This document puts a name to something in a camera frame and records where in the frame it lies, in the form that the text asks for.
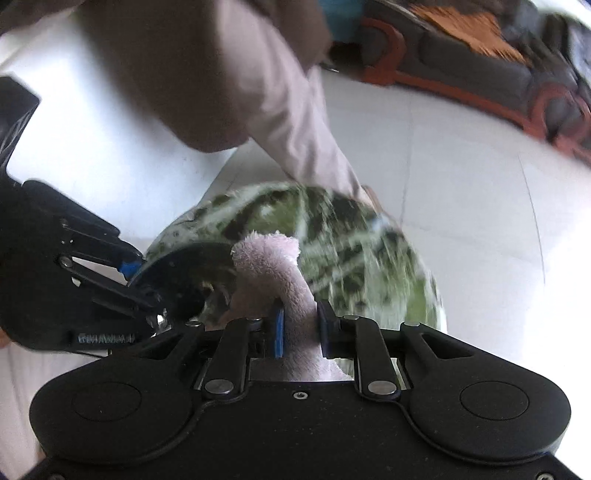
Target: screw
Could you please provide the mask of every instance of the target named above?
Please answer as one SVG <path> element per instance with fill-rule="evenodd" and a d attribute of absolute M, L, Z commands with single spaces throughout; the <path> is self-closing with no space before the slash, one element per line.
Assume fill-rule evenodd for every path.
<path fill-rule="evenodd" d="M 60 257 L 60 265 L 64 268 L 72 268 L 72 259 L 69 257 Z"/>
<path fill-rule="evenodd" d="M 217 378 L 205 384 L 205 390 L 214 395 L 228 395 L 234 390 L 234 384 L 229 380 Z"/>
<path fill-rule="evenodd" d="M 387 380 L 374 380 L 368 385 L 368 390 L 374 395 L 383 397 L 396 392 L 396 385 Z"/>

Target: person's hand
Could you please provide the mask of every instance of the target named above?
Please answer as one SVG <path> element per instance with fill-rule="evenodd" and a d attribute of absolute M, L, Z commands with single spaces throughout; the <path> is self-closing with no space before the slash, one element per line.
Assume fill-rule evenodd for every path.
<path fill-rule="evenodd" d="M 6 347 L 11 342 L 4 330 L 0 329 L 0 348 Z"/>

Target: circular cover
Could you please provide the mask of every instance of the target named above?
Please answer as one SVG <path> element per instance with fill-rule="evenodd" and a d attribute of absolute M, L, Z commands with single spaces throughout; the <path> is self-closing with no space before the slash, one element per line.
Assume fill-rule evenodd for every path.
<path fill-rule="evenodd" d="M 167 443 L 192 412 L 190 390 L 164 362 L 117 355 L 44 385 L 30 419 L 50 455 L 120 464 Z"/>

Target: pink plush toy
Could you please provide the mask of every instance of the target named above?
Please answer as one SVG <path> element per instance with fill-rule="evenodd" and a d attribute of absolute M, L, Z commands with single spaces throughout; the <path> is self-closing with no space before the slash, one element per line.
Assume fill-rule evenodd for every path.
<path fill-rule="evenodd" d="M 322 357 L 316 322 L 316 302 L 300 269 L 296 238 L 279 232 L 253 232 L 232 249 L 238 274 L 236 292 L 221 325 L 241 317 L 263 317 L 274 300 L 285 306 L 284 356 L 251 363 L 253 380 L 336 381 L 350 380 L 332 360 Z"/>

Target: green camouflage fabric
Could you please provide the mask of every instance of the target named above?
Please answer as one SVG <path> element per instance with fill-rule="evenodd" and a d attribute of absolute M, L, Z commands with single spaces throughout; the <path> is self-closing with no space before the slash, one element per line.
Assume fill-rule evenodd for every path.
<path fill-rule="evenodd" d="M 296 237 L 310 290 L 337 315 L 372 318 L 387 329 L 406 319 L 445 329 L 435 280 L 402 232 L 385 215 L 319 187 L 267 183 L 222 194 L 168 226 L 148 249 L 148 264 L 195 242 L 233 245 L 253 231 Z M 212 262 L 224 275 L 232 265 L 231 258 L 220 262 L 215 255 Z M 215 276 L 215 268 L 205 270 Z M 203 281 L 215 285 L 217 279 Z"/>

